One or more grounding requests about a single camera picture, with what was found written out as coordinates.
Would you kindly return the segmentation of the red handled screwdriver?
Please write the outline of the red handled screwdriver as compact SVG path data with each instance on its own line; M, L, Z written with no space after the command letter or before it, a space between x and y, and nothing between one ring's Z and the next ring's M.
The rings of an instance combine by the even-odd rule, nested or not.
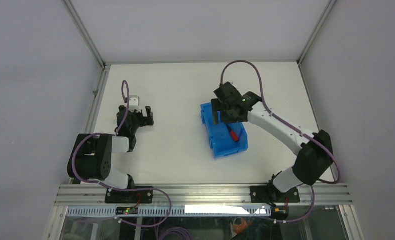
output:
M228 124L226 124L225 126L226 126L226 128L227 128L227 130L228 130L228 132L229 132L229 135L230 135L230 137L232 138L232 140L233 140L235 143L239 142L239 141L240 141L240 138L239 138L238 135L235 133L235 131L234 131Z

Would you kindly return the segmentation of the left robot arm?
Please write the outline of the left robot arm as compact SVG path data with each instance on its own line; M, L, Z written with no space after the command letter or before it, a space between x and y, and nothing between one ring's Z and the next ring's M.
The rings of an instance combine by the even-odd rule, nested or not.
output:
M150 106L127 109L121 105L116 114L115 134L79 134L67 165L71 178L90 184L100 184L116 190L116 196L123 203L130 203L136 197L136 186L130 174L112 166L112 155L134 151L139 128L153 126L154 113Z

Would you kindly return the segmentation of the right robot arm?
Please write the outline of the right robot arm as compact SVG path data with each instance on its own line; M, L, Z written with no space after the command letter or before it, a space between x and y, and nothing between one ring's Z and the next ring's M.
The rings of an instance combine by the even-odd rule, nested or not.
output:
M212 114L220 115L214 124L251 123L267 131L296 155L292 166L268 182L267 195L272 202L281 202L290 190L300 185L312 186L333 164L332 141L326 131L302 130L266 107L260 96L251 91L241 94L230 82L222 84L214 94Z

